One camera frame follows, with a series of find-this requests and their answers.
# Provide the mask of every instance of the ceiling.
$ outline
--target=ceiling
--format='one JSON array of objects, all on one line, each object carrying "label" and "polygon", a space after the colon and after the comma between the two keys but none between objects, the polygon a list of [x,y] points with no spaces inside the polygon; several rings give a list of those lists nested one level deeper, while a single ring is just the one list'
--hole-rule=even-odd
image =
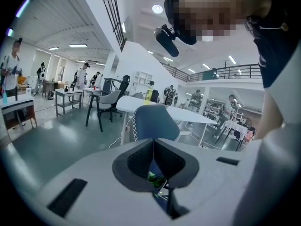
[{"label": "ceiling", "polygon": [[[14,34],[25,42],[44,49],[59,47],[56,54],[74,61],[105,64],[110,53],[77,0],[31,0],[12,26]],[[87,48],[69,47],[79,43]]]},{"label": "ceiling", "polygon": [[[193,94],[196,90],[204,93],[205,88],[185,88],[186,93]],[[210,88],[209,98],[221,101],[227,101],[229,95],[235,95],[236,100],[243,107],[262,109],[264,91],[254,89],[233,89],[233,88]]]},{"label": "ceiling", "polygon": [[228,56],[231,55],[237,65],[255,64],[258,62],[258,51],[253,43],[253,38],[246,31],[243,25],[236,26],[235,31],[231,31],[229,36],[214,37],[212,42],[198,41],[195,45],[190,46],[181,42],[179,39],[174,41],[178,47],[180,55],[172,58],[168,52],[156,41],[154,29],[168,23],[165,11],[161,14],[155,14],[152,11],[153,5],[161,5],[164,8],[165,0],[127,0],[129,3],[135,1],[132,6],[133,11],[129,11],[130,19],[126,20],[126,26],[132,31],[126,33],[129,40],[139,42],[148,51],[153,52],[160,62],[166,63],[163,57],[173,60],[171,66],[181,69],[182,71],[192,74],[188,69],[195,72],[206,71],[202,65],[205,63],[210,68],[221,68],[233,66]]}]

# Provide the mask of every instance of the gray floor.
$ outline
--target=gray floor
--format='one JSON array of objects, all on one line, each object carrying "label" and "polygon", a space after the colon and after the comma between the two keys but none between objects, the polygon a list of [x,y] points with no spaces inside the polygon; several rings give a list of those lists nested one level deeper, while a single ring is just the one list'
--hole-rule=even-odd
[{"label": "gray floor", "polygon": [[[48,101],[41,96],[35,98],[38,127],[31,129],[30,123],[27,123],[24,131],[18,127],[10,130],[11,137],[17,139],[13,141],[13,145],[10,144],[0,151],[0,157],[19,190],[25,190],[34,196],[58,173],[86,155],[107,150],[109,145],[120,137],[123,117],[114,113],[111,123],[110,113],[104,113],[102,133],[95,109],[91,111],[88,127],[85,127],[87,110],[88,105],[84,104],[83,108],[70,109],[65,115],[56,118],[54,100]],[[201,135],[204,125],[194,124],[189,128]],[[222,135],[215,145],[213,133],[214,129],[207,127],[204,141],[215,146],[210,148],[232,151],[236,149],[238,143],[231,138],[223,143],[225,135]],[[182,136],[179,142],[198,145],[196,139]],[[112,147],[119,145],[120,140]]]}]

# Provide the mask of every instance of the balcony railing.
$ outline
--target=balcony railing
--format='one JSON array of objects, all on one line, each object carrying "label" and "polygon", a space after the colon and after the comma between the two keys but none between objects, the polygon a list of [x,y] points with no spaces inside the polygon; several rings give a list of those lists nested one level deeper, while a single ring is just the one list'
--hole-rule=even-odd
[{"label": "balcony railing", "polygon": [[174,76],[175,78],[178,78],[182,81],[188,82],[188,78],[189,78],[189,74],[178,70],[177,68],[171,67],[169,65],[163,64],[162,65],[167,69],[168,72],[171,73],[172,76]]},{"label": "balcony railing", "polygon": [[126,39],[124,38],[122,32],[122,25],[120,22],[120,16],[117,6],[117,0],[102,0],[104,2],[105,8],[107,9],[107,13],[113,28],[113,32],[115,33],[117,42],[120,46],[121,51],[126,43]]},{"label": "balcony railing", "polygon": [[216,79],[261,79],[258,64],[237,65],[189,75],[187,82],[216,80]]}]

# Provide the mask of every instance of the black slot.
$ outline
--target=black slot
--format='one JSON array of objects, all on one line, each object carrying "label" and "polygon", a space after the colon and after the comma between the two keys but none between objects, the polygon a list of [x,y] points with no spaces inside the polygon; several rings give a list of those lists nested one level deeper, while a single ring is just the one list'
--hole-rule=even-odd
[{"label": "black slot", "polygon": [[235,160],[235,159],[231,159],[231,158],[226,158],[226,157],[219,157],[218,159],[216,159],[217,161],[229,164],[229,165],[233,165],[233,166],[237,166],[238,163],[240,162],[239,160]]},{"label": "black slot", "polygon": [[73,179],[47,206],[48,209],[64,218],[86,185],[85,180]]}]

